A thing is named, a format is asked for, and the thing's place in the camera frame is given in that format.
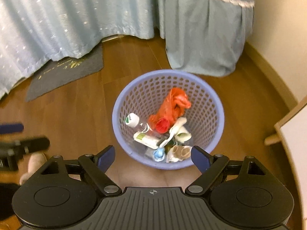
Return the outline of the beige paper scrap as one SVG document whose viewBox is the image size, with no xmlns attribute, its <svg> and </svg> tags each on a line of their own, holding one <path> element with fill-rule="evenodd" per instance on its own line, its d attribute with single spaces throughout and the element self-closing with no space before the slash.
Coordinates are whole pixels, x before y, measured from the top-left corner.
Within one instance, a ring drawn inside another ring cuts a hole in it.
<svg viewBox="0 0 307 230">
<path fill-rule="evenodd" d="M 176 163 L 178 161 L 186 160 L 191 156 L 191 146 L 175 145 L 167 153 L 166 162 Z"/>
</svg>

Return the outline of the orange plastic bag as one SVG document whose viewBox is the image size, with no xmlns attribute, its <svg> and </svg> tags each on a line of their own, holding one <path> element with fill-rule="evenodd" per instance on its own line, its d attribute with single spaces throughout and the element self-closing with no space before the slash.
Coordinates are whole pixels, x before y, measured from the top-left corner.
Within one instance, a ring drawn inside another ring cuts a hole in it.
<svg viewBox="0 0 307 230">
<path fill-rule="evenodd" d="M 184 90 L 174 87 L 170 90 L 167 97 L 156 114 L 150 115 L 148 118 L 149 126 L 155 129 L 155 124 L 160 118 L 166 118 L 170 122 L 170 128 L 174 125 L 177 119 L 184 115 L 185 110 L 191 107 L 191 102 L 188 99 Z"/>
</svg>

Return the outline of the white green medicine box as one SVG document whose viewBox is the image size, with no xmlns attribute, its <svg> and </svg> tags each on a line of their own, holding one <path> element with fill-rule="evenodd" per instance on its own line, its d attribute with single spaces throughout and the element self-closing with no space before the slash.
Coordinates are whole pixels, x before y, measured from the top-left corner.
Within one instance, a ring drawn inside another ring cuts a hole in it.
<svg viewBox="0 0 307 230">
<path fill-rule="evenodd" d="M 142 132 L 136 132 L 133 135 L 133 139 L 151 149 L 157 149 L 160 143 L 163 141 L 163 138 L 157 138 L 156 136 L 150 136 Z"/>
</svg>

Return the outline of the blue-grey bed skirt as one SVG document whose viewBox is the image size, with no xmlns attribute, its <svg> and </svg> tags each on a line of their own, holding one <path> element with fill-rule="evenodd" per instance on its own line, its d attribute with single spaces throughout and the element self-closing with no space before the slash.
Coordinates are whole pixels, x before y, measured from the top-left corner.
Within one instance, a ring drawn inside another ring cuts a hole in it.
<svg viewBox="0 0 307 230">
<path fill-rule="evenodd" d="M 234 72 L 251 35 L 255 0 L 158 0 L 171 68 L 210 76 Z"/>
</svg>

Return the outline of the light blue curtain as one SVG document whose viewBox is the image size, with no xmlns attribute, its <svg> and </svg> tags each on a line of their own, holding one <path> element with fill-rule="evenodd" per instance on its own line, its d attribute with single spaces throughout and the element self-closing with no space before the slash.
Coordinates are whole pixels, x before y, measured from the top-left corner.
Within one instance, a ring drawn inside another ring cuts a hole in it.
<svg viewBox="0 0 307 230">
<path fill-rule="evenodd" d="M 81 58 L 103 38 L 150 39 L 165 0 L 1 0 L 1 95 L 49 60 Z"/>
</svg>

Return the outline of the purple plastic mesh basket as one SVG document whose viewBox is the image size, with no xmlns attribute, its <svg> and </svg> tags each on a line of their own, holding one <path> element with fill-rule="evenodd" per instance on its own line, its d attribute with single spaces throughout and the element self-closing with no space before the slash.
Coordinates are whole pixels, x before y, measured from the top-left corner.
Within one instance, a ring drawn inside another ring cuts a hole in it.
<svg viewBox="0 0 307 230">
<path fill-rule="evenodd" d="M 158 70 L 139 76 L 119 94 L 112 112 L 115 137 L 130 158 L 148 167 L 176 170 L 192 166 L 190 158 L 176 163 L 156 162 L 145 155 L 147 148 L 133 139 L 136 132 L 125 124 L 129 113 L 148 118 L 156 114 L 160 105 L 173 87 L 184 90 L 191 102 L 185 111 L 187 130 L 191 133 L 190 146 L 199 146 L 211 153 L 218 145 L 224 130 L 224 109 L 215 90 L 194 74 Z"/>
</svg>

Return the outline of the grey floor mat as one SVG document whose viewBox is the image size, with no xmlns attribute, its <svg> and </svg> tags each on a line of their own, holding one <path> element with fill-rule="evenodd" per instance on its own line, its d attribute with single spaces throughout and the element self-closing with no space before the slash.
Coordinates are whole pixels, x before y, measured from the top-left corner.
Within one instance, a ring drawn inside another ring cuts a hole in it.
<svg viewBox="0 0 307 230">
<path fill-rule="evenodd" d="M 100 43 L 80 59 L 65 57 L 59 61 L 50 60 L 34 73 L 26 101 L 30 102 L 63 85 L 99 72 L 103 67 Z"/>
</svg>

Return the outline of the red plastic cap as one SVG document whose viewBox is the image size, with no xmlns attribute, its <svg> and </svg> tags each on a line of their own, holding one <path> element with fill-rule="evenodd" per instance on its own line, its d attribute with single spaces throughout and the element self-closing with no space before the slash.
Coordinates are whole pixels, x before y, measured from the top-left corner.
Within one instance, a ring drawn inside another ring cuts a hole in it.
<svg viewBox="0 0 307 230">
<path fill-rule="evenodd" d="M 170 128 L 170 122 L 168 119 L 164 117 L 158 119 L 158 121 L 155 124 L 155 129 L 160 134 L 167 133 L 169 131 L 169 128 Z"/>
</svg>

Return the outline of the blue crumpled wrapper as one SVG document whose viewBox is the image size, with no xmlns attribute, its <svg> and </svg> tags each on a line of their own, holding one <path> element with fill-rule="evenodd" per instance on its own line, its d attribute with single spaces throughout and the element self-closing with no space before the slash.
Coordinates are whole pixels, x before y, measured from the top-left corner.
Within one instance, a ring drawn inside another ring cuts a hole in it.
<svg viewBox="0 0 307 230">
<path fill-rule="evenodd" d="M 153 152 L 153 159 L 156 162 L 160 162 L 163 161 L 165 159 L 165 149 L 163 148 L 157 148 L 156 150 L 154 150 Z"/>
</svg>

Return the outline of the clear plastic bottle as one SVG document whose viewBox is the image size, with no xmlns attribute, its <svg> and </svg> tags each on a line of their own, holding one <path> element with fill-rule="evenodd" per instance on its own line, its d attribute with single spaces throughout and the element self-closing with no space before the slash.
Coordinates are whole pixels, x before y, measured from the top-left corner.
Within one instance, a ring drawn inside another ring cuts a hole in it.
<svg viewBox="0 0 307 230">
<path fill-rule="evenodd" d="M 135 113 L 130 113 L 129 115 L 127 115 L 125 119 L 125 124 L 130 128 L 134 128 L 135 130 L 142 133 L 153 131 L 147 121 L 144 118 L 139 117 Z"/>
</svg>

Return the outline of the beige slipper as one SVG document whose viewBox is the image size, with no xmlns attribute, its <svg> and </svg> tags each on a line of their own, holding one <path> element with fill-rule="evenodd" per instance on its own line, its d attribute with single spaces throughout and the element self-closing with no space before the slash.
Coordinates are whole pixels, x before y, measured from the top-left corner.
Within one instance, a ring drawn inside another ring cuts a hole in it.
<svg viewBox="0 0 307 230">
<path fill-rule="evenodd" d="M 28 171 L 20 177 L 19 185 L 23 185 L 46 161 L 47 158 L 43 152 L 32 153 L 28 162 Z"/>
</svg>

